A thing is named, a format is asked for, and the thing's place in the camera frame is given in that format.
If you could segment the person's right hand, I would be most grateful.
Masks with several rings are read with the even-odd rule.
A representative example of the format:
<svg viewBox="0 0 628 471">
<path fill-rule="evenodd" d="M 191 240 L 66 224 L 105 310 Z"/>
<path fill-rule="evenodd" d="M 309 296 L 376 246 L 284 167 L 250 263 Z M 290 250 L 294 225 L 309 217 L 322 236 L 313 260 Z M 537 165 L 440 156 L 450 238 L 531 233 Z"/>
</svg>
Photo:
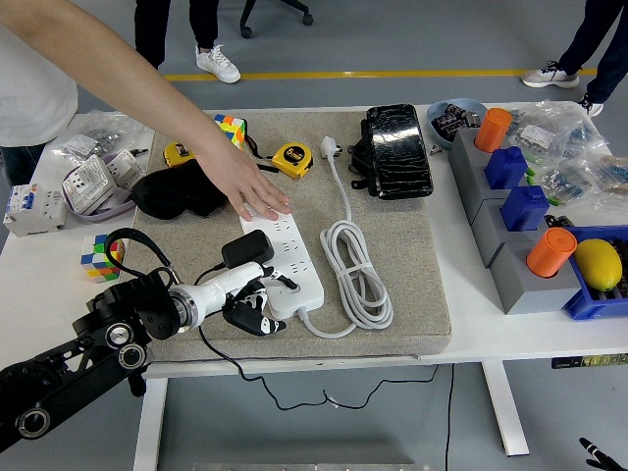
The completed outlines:
<svg viewBox="0 0 628 471">
<path fill-rule="evenodd" d="M 289 198 L 230 142 L 198 148 L 194 153 L 205 175 L 245 221 L 252 220 L 249 208 L 268 220 L 277 220 L 280 214 L 291 212 Z"/>
</svg>

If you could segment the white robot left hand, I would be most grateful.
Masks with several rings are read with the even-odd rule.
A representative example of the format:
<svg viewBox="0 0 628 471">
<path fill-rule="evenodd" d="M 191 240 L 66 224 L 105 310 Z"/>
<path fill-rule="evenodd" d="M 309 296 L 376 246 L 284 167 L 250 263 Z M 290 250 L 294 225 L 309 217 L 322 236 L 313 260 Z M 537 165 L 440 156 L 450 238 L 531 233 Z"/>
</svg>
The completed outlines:
<svg viewBox="0 0 628 471">
<path fill-rule="evenodd" d="M 228 323 L 257 337 L 283 330 L 287 326 L 284 321 L 273 321 L 262 314 L 266 303 L 266 290 L 260 282 L 263 278 L 279 280 L 287 288 L 297 288 L 293 280 L 274 267 L 245 263 L 201 286 L 189 288 L 191 326 L 199 327 L 208 315 L 220 310 Z"/>
</svg>

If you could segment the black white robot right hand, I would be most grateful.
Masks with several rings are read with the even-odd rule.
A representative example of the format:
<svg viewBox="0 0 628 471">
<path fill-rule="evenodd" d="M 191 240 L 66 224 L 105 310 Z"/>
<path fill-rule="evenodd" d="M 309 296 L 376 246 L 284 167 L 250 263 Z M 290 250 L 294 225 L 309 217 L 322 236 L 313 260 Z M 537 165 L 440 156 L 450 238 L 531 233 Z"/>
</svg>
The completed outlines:
<svg viewBox="0 0 628 471">
<path fill-rule="evenodd" d="M 596 445 L 586 438 L 579 439 L 580 445 L 591 455 L 586 463 L 604 471 L 626 471 L 626 468 L 617 463 L 612 457 L 602 452 Z"/>
</svg>

